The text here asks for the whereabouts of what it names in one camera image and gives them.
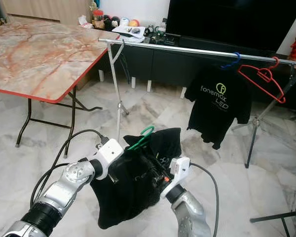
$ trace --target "marble floor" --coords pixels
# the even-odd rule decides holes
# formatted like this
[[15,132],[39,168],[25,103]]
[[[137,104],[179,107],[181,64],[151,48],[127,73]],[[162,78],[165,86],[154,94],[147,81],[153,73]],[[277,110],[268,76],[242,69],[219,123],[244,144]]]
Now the marble floor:
[[[86,106],[102,106],[102,111],[77,111],[75,131],[93,128],[115,138],[116,97],[107,75],[105,82],[90,81],[77,92]],[[193,104],[180,99],[178,87],[153,84],[153,92],[137,82],[132,89],[120,81],[121,97],[130,115],[123,116],[121,137],[138,135],[153,124],[156,129],[181,127],[183,154],[209,169],[220,193],[220,237],[281,237],[285,232],[280,220],[251,224],[249,219],[263,215],[289,212],[296,208],[296,119],[287,109],[275,108],[258,130],[251,166],[244,168],[250,143],[251,126],[229,130],[222,147],[213,150],[203,143],[200,134],[186,130]],[[252,117],[261,112],[263,104],[254,104]],[[21,146],[16,148],[17,134],[27,115],[27,99],[0,94],[0,235],[29,209],[31,191],[39,177],[51,166],[68,130],[30,122]],[[37,119],[70,124],[68,108],[33,102]],[[73,162],[95,151],[99,138],[83,134],[71,143],[67,160]],[[50,181],[59,177],[56,170]],[[214,228],[215,190],[211,179],[192,168],[183,186],[203,204],[207,223]],[[97,226],[99,205],[90,186],[78,194],[76,202],[54,229],[53,237],[174,237],[178,224],[167,200],[148,208],[133,220],[101,230]],[[296,218],[286,218],[291,236],[296,236]]]

